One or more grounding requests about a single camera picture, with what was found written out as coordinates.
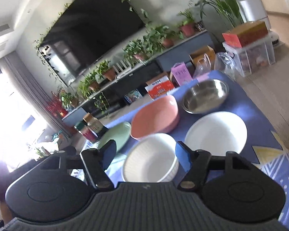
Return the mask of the green plate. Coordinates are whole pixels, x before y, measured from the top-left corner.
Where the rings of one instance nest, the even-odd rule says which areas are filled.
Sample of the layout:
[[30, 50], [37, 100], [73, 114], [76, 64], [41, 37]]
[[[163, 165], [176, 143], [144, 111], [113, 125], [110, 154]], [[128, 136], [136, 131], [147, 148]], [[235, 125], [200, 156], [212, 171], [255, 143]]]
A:
[[99, 140], [97, 149], [102, 148], [109, 140], [116, 142], [116, 152], [119, 152], [130, 138], [131, 124], [124, 121], [109, 130]]

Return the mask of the white smooth bowl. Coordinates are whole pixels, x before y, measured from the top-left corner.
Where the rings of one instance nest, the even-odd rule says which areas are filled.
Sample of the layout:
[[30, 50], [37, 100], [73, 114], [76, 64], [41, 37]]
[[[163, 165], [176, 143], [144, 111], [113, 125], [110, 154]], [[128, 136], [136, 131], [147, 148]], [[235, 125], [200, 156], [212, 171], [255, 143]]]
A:
[[247, 141], [245, 122], [231, 112], [210, 113], [188, 130], [184, 143], [193, 151], [202, 149], [215, 156], [228, 151], [241, 153]]

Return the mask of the white ribbed bowl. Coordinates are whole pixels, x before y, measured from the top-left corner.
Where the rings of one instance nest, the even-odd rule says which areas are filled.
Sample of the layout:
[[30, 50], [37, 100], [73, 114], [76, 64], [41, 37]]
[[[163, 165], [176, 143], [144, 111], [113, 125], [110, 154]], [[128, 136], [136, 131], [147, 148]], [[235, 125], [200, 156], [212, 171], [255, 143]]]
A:
[[141, 139], [129, 151], [122, 167], [125, 182], [170, 182], [179, 169], [176, 141], [164, 133]]

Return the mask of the pink square bowl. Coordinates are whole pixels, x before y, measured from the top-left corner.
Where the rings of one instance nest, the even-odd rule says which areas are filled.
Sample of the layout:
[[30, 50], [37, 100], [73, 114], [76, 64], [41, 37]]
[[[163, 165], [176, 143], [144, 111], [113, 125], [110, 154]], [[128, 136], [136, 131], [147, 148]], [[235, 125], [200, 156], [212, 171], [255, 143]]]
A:
[[156, 133], [169, 133], [179, 123], [180, 115], [176, 98], [163, 96], [144, 106], [131, 121], [131, 137], [140, 140]]

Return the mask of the stainless steel bowl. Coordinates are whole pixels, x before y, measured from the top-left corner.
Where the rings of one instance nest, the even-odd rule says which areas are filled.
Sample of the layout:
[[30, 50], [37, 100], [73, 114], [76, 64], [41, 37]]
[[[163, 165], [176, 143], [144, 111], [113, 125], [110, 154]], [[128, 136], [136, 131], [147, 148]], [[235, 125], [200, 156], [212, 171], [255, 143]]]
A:
[[189, 114], [206, 114], [220, 107], [229, 95], [229, 86], [224, 81], [202, 81], [187, 90], [182, 107]]

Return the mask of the red flower plant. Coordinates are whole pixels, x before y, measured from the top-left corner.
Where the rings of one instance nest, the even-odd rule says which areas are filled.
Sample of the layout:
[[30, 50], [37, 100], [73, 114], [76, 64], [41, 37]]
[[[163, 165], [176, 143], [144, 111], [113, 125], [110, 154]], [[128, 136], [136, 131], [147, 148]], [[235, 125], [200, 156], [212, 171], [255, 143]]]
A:
[[54, 116], [60, 119], [64, 118], [68, 112], [63, 108], [62, 103], [55, 93], [51, 92], [51, 100], [47, 103], [48, 111]]

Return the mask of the dark tv cabinet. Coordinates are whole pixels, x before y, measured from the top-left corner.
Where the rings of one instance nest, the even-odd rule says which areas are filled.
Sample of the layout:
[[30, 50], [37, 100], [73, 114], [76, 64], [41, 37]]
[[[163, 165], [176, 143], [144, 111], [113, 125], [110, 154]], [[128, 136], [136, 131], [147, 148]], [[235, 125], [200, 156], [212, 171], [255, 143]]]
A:
[[108, 82], [101, 90], [93, 94], [93, 98], [80, 104], [62, 120], [67, 126], [79, 122], [86, 113], [92, 113], [102, 118], [126, 105], [125, 95], [137, 89], [142, 95], [146, 94], [145, 84], [164, 71], [170, 71], [175, 63], [190, 62], [190, 54], [204, 46], [214, 47], [207, 30], [183, 40], [164, 52], [155, 55], [146, 63], [139, 63], [118, 79]]

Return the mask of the pink carton box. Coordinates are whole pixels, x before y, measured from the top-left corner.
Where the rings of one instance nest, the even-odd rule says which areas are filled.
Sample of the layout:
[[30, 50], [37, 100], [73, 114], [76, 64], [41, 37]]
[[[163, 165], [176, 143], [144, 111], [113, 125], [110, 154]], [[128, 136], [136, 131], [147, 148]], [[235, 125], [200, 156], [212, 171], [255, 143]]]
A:
[[171, 68], [170, 80], [173, 84], [182, 86], [188, 84], [193, 79], [184, 62], [176, 63]]

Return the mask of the white router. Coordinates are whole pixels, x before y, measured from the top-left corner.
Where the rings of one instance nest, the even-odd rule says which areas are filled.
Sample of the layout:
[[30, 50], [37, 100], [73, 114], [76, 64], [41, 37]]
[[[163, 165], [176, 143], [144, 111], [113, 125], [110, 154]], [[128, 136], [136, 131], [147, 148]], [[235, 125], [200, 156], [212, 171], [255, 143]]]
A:
[[124, 74], [132, 69], [129, 61], [119, 60], [112, 63], [112, 67], [117, 75]]

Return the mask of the clear plastic storage bin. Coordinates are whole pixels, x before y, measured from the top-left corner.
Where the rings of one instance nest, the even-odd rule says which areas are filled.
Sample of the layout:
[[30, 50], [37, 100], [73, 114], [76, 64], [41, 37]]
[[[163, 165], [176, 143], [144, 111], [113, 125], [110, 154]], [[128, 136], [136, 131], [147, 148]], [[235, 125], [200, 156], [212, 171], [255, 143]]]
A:
[[223, 42], [222, 45], [233, 58], [234, 67], [242, 77], [247, 77], [276, 62], [270, 36], [259, 39], [243, 48], [232, 47], [226, 42]]

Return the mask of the grey curtain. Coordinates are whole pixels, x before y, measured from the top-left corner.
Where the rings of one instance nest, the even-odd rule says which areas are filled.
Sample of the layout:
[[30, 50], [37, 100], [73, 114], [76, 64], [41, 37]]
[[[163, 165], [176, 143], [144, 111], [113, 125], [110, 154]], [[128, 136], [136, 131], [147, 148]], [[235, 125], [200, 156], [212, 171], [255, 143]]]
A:
[[61, 130], [67, 137], [71, 137], [70, 129], [54, 116], [48, 109], [50, 97], [42, 89], [28, 68], [16, 52], [12, 52], [0, 59], [0, 69], [7, 74], [12, 84], [30, 105], [45, 119], [53, 130]]

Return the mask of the red cardboard box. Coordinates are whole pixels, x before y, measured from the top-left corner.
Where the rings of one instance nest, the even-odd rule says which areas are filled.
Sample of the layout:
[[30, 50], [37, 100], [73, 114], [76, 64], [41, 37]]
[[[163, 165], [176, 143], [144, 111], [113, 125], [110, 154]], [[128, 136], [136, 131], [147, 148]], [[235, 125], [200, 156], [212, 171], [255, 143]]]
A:
[[268, 30], [264, 21], [251, 21], [222, 33], [222, 36], [229, 46], [243, 48], [267, 34]]

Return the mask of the potted plant red pot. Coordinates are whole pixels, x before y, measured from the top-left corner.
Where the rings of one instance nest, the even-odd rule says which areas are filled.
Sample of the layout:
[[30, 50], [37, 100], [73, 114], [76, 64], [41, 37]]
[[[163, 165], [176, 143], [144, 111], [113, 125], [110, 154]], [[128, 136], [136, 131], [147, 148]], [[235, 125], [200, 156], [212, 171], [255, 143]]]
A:
[[195, 19], [192, 13], [193, 1], [194, 0], [189, 0], [188, 7], [177, 14], [177, 16], [183, 16], [185, 18], [178, 24], [178, 27], [186, 38], [192, 37], [196, 34]]

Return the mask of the white air purifier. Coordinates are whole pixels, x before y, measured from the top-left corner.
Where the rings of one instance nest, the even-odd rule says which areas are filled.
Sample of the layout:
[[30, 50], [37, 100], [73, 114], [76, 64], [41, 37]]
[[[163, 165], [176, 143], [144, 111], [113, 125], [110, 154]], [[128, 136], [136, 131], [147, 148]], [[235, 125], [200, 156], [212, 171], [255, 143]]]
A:
[[263, 21], [267, 30], [271, 30], [271, 23], [261, 0], [238, 1], [238, 5], [245, 23], [250, 21]]

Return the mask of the wall television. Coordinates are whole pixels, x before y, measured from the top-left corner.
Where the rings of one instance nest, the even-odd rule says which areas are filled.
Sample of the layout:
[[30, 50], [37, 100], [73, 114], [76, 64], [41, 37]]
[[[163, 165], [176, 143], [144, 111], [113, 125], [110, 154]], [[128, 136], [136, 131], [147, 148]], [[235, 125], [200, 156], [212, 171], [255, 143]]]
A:
[[129, 0], [74, 0], [37, 41], [36, 51], [69, 86], [144, 25]]

